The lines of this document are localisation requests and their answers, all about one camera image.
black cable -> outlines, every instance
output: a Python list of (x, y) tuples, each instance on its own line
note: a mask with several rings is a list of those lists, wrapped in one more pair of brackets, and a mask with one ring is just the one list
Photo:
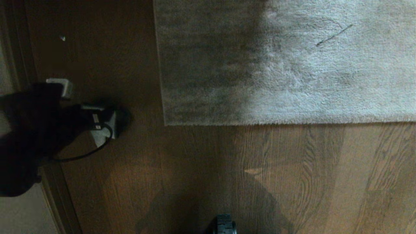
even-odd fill
[(53, 159), (53, 161), (54, 161), (54, 162), (72, 162), (72, 161), (75, 161), (75, 160), (79, 160), (79, 159), (86, 158), (86, 157), (88, 157), (89, 155), (94, 154), (94, 153), (98, 152), (99, 150), (101, 150), (102, 148), (104, 148), (104, 147), (108, 144), (108, 142), (110, 142), (110, 141), (111, 141), (111, 138), (113, 137), (113, 129), (111, 129), (111, 127), (110, 127), (110, 126), (108, 126), (108, 125), (107, 125), (107, 124), (105, 124), (105, 123), (100, 124), (100, 126), (101, 126), (101, 127), (105, 127), (105, 128), (107, 128), (107, 129), (110, 131), (110, 137), (109, 137), (109, 138), (107, 138), (107, 140), (104, 142), (104, 144), (103, 144), (103, 145), (101, 145), (100, 147), (98, 147), (98, 148), (94, 149), (93, 151), (91, 151), (91, 152), (89, 152), (89, 153), (87, 153), (87, 154), (81, 155), (81, 156), (72, 157), (72, 158), (67, 158), (67, 159)]

black wheel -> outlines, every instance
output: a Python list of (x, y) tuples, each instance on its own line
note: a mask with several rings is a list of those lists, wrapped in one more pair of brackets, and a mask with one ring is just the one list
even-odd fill
[(235, 222), (231, 220), (230, 214), (217, 215), (217, 228), (214, 234), (237, 234)]

white plug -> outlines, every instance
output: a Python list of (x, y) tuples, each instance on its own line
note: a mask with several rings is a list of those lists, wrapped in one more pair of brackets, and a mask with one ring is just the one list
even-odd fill
[(62, 84), (64, 86), (64, 89), (62, 91), (61, 97), (65, 99), (71, 99), (72, 89), (74, 88), (74, 85), (68, 79), (49, 78), (46, 79), (46, 83)]

wood grain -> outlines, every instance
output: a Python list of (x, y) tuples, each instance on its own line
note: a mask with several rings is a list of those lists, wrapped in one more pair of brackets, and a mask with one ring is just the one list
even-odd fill
[[(224, 212), (243, 234), (414, 233), (414, 123), (164, 127), (152, 1), (26, 6), (40, 78), (134, 116), (62, 165), (84, 233), (203, 233)], [(85, 134), (61, 157), (93, 146)]]

small debris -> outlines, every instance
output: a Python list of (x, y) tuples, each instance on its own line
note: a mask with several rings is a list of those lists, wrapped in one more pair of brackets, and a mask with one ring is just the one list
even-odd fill
[(346, 28), (344, 28), (343, 30), (341, 30), (341, 32), (339, 32), (339, 33), (337, 33), (337, 34), (333, 35), (332, 37), (330, 37), (330, 38), (328, 38), (328, 39), (325, 39), (325, 40), (323, 40), (323, 41), (319, 42), (318, 44), (316, 44), (316, 47), (318, 47), (318, 46), (320, 46), (320, 45), (324, 44), (325, 42), (327, 42), (327, 41), (329, 41), (329, 40), (333, 39), (334, 37), (336, 37), (336, 36), (340, 35), (341, 33), (345, 32), (345, 30), (347, 30), (347, 29), (351, 28), (352, 26), (353, 26), (353, 24), (348, 25)]

